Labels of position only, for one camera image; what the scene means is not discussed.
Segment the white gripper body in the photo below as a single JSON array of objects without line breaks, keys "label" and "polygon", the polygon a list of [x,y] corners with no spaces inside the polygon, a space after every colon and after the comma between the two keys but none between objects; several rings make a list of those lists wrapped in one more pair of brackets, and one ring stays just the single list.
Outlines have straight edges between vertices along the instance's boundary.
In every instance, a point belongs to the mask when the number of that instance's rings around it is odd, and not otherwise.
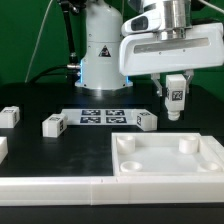
[{"label": "white gripper body", "polygon": [[224,64],[222,23],[194,25],[184,38],[159,39],[159,13],[143,13],[126,21],[119,49],[119,70],[124,76],[174,72]]}]

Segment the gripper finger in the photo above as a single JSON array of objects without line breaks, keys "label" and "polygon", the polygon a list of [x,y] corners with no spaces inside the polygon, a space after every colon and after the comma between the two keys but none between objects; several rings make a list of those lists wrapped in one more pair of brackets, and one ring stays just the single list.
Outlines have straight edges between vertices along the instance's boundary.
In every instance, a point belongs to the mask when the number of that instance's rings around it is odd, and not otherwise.
[{"label": "gripper finger", "polygon": [[151,80],[152,82],[155,84],[156,88],[157,88],[157,95],[159,97],[162,96],[162,85],[160,83],[160,74],[159,73],[154,73],[151,75]]},{"label": "gripper finger", "polygon": [[186,70],[184,72],[184,77],[186,79],[186,93],[189,93],[189,87],[190,83],[194,77],[194,71],[193,70]]}]

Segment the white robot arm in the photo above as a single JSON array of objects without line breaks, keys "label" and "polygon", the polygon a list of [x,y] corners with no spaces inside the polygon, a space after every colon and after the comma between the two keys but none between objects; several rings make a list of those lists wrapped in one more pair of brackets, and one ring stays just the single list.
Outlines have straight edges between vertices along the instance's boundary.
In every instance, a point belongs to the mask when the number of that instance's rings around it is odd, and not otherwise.
[{"label": "white robot arm", "polygon": [[193,25],[191,0],[128,0],[138,15],[128,21],[104,0],[86,3],[86,54],[77,86],[101,93],[129,87],[130,76],[224,64],[224,27]]}]

